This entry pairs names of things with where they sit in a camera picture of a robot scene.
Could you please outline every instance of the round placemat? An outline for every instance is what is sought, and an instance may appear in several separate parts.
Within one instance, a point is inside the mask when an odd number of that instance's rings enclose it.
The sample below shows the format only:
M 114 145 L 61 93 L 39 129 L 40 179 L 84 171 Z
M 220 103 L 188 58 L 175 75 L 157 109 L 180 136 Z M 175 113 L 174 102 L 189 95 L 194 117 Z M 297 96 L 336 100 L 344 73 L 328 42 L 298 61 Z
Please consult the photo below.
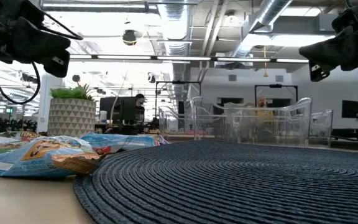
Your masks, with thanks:
M 358 153 L 215 141 L 122 152 L 74 184 L 96 223 L 358 223 Z

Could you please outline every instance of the exposed ductwork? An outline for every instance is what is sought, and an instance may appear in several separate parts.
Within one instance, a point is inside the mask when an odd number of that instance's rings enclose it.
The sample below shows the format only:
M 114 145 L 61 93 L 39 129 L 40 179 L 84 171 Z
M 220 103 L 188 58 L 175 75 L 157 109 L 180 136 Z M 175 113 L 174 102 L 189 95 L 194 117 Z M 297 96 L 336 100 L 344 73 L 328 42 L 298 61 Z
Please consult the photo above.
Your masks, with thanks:
M 172 41 L 166 42 L 165 48 L 167 55 L 171 56 L 187 56 L 190 46 L 188 43 L 180 42 L 188 38 L 189 31 L 189 11 L 187 5 L 181 4 L 160 4 L 158 5 L 161 18 L 163 20 L 165 39 Z M 173 80 L 189 81 L 190 80 L 190 64 L 173 63 Z M 175 98 L 185 98 L 183 86 L 173 85 Z
M 242 26 L 243 40 L 241 44 L 233 51 L 231 57 L 245 57 L 253 46 L 248 44 L 247 38 L 249 32 L 268 27 L 272 30 L 273 23 L 281 15 L 281 13 L 291 4 L 292 0 L 264 0 L 260 5 L 260 10 L 247 16 Z

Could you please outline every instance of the geometric patterned pot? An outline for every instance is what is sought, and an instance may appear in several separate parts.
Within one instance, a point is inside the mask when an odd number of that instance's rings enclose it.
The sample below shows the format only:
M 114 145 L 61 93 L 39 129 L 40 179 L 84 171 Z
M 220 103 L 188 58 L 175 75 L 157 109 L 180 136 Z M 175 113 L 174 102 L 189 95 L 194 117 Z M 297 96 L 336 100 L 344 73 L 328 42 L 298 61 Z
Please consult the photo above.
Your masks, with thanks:
M 50 100 L 48 135 L 80 137 L 94 131 L 96 103 L 81 99 Z

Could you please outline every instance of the wooden table surface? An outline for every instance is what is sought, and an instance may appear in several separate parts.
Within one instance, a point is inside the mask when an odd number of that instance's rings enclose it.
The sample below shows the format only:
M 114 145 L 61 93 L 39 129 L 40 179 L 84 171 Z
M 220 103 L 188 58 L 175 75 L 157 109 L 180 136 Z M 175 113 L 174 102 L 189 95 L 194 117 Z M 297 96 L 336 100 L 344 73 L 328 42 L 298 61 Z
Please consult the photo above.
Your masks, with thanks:
M 77 201 L 73 181 L 73 177 L 56 181 L 0 177 L 0 224 L 92 223 Z

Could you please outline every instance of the ceiling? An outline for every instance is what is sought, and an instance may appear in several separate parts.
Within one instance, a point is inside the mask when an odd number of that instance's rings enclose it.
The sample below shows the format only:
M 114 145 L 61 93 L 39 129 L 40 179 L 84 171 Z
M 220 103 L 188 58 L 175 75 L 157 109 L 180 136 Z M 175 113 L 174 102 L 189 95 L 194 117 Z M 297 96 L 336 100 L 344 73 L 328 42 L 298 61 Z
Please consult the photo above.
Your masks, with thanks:
M 62 3 L 62 1 L 63 0 L 44 0 L 44 3 Z M 73 3 L 75 1 L 66 0 L 66 2 Z M 127 1 L 119 1 L 119 3 L 123 6 L 130 6 L 130 4 L 126 4 L 128 3 Z M 261 1 L 258 0 L 232 0 L 229 2 L 226 12 L 223 12 L 225 16 L 223 17 L 216 41 L 214 42 L 211 55 L 231 52 L 241 43 L 241 29 L 244 19 L 246 15 L 258 11 L 260 3 Z M 206 27 L 208 21 L 211 19 L 212 6 L 212 0 L 203 0 L 198 4 L 191 5 L 189 15 L 190 34 L 187 40 L 190 44 L 190 55 L 200 55 L 201 53 L 207 30 Z M 334 9 L 332 12 L 336 12 L 336 8 L 343 7 L 342 1 L 294 0 L 290 7 L 284 11 L 282 16 L 316 16 L 330 7 Z M 71 54 L 165 55 L 166 39 L 164 39 L 163 34 L 175 32 L 176 28 L 166 26 L 158 14 L 128 13 L 128 11 L 122 10 L 118 12 L 117 10 L 104 10 L 103 12 L 98 12 L 84 9 L 75 12 L 61 11 L 59 8 L 55 8 L 48 13 L 69 29 L 84 37 L 82 41 L 71 41 L 71 47 L 68 49 Z M 211 33 L 214 32 L 214 27 L 217 26 L 216 21 L 217 19 L 215 19 Z M 45 24 L 51 29 L 65 32 L 51 20 L 46 19 Z M 137 43 L 135 46 L 127 46 L 122 42 L 122 35 L 124 31 L 128 29 L 136 30 Z M 255 39 L 256 42 L 260 42 L 260 44 L 265 45 L 265 47 L 253 47 L 250 54 L 254 57 L 302 58 L 298 54 L 298 47 L 302 45 L 302 43 L 297 43 L 294 40 L 289 41 L 289 43 L 288 41 L 285 42 L 281 40 L 280 42 L 276 40 L 275 42 L 267 42 L 265 44 L 263 39 L 259 36 L 256 36 Z M 198 67 L 198 63 L 192 63 L 191 66 Z M 264 63 L 260 63 L 250 68 L 257 70 L 264 68 L 264 66 Z M 291 72 L 299 68 L 299 66 L 300 65 L 294 64 L 269 64 L 268 68 L 286 69 L 288 72 Z M 38 68 L 41 73 L 45 73 L 42 66 L 39 65 Z M 23 97 L 30 97 L 36 87 L 35 84 L 22 80 L 23 73 L 34 76 L 33 68 L 30 65 L 22 65 L 19 63 L 6 65 L 0 62 L 0 84 L 6 93 L 12 93 L 12 96 L 16 96 L 19 100 L 24 99 Z M 172 80 L 172 64 L 165 62 L 125 63 L 97 62 L 92 60 L 75 61 L 70 63 L 68 75 L 65 78 L 65 87 L 75 87 L 76 83 L 74 83 L 71 78 L 73 75 L 80 75 L 80 82 L 82 84 L 87 83 L 91 88 L 95 89 L 93 95 L 96 99 L 118 94 L 120 96 L 134 96 L 138 93 L 143 93 L 148 99 L 145 105 L 146 110 L 149 110 L 148 115 L 152 116 L 155 108 L 155 84 L 149 83 L 147 80 L 150 74 L 155 75 L 157 81 Z M 106 94 L 97 94 L 96 88 L 104 89 Z M 174 96 L 171 91 L 168 91 L 170 85 L 167 85 L 166 88 L 167 91 L 163 91 L 158 98 L 158 105 L 175 106 Z M 39 96 L 33 103 L 27 105 L 24 109 L 26 115 L 37 112 L 38 101 Z M 6 103 L 1 95 L 0 102 Z

